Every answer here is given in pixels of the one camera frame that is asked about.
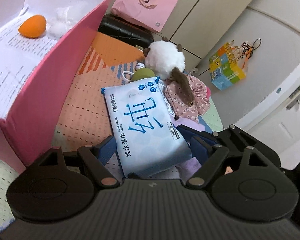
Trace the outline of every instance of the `round black pad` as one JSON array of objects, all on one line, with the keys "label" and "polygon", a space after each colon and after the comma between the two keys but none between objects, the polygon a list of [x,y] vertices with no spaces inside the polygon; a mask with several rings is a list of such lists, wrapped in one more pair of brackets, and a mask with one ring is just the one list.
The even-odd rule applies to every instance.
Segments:
[{"label": "round black pad", "polygon": [[290,217],[298,203],[297,188],[268,159],[256,154],[265,165],[250,166],[250,153],[245,152],[237,171],[213,183],[213,200],[230,215],[244,220],[267,222]]},{"label": "round black pad", "polygon": [[32,164],[9,186],[7,201],[14,216],[31,222],[51,222],[69,218],[89,205],[94,197],[92,182],[69,171],[62,159],[59,151],[55,165]]}]

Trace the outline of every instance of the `pink floral clothing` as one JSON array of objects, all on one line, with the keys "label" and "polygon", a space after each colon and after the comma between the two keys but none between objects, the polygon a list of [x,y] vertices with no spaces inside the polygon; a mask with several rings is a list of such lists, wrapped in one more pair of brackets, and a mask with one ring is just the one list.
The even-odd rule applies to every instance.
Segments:
[{"label": "pink floral clothing", "polygon": [[186,95],[181,91],[181,87],[173,80],[166,80],[167,87],[164,94],[169,101],[173,111],[178,117],[188,118],[199,123],[198,116],[207,112],[210,108],[210,89],[198,78],[187,76],[190,88],[194,95],[194,104],[187,106],[182,100]]}]

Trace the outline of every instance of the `ribbed black surface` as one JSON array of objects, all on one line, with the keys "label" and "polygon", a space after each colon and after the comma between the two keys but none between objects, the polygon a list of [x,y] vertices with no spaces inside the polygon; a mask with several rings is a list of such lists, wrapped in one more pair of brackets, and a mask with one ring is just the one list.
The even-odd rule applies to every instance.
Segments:
[{"label": "ribbed black surface", "polygon": [[288,220],[250,224],[216,209],[203,191],[179,180],[134,180],[103,190],[83,213],[54,224],[17,220],[4,240],[288,240],[300,231]]}]

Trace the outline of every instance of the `white plush toy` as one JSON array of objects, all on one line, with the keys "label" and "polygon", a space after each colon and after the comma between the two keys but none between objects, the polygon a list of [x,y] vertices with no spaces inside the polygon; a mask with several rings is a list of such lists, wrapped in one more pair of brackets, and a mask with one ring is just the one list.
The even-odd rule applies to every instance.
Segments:
[{"label": "white plush toy", "polygon": [[186,94],[187,105],[194,103],[194,95],[189,85],[188,78],[183,74],[185,70],[185,56],[182,53],[182,46],[175,45],[166,37],[162,41],[155,41],[150,44],[149,48],[143,49],[145,56],[145,65],[162,80],[173,79],[179,84],[182,92]]},{"label": "white plush toy", "polygon": [[171,77],[172,70],[177,67],[182,73],[185,70],[185,56],[182,53],[181,45],[175,45],[163,37],[162,41],[155,41],[149,48],[144,49],[146,57],[145,65],[162,80]]}]

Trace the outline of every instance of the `brown plush ear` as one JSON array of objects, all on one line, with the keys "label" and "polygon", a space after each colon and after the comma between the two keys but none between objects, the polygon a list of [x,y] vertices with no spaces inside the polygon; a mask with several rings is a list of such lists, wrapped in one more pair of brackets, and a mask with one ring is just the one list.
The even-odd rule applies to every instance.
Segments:
[{"label": "brown plush ear", "polygon": [[178,44],[178,45],[177,45],[177,50],[178,50],[179,52],[182,52],[182,46],[181,46],[181,44]]},{"label": "brown plush ear", "polygon": [[147,57],[149,51],[150,51],[150,48],[145,48],[145,49],[143,49],[143,56]]},{"label": "brown plush ear", "polygon": [[180,99],[188,106],[194,104],[194,95],[191,90],[188,78],[175,67],[171,71],[171,77],[179,84],[181,88]]}]

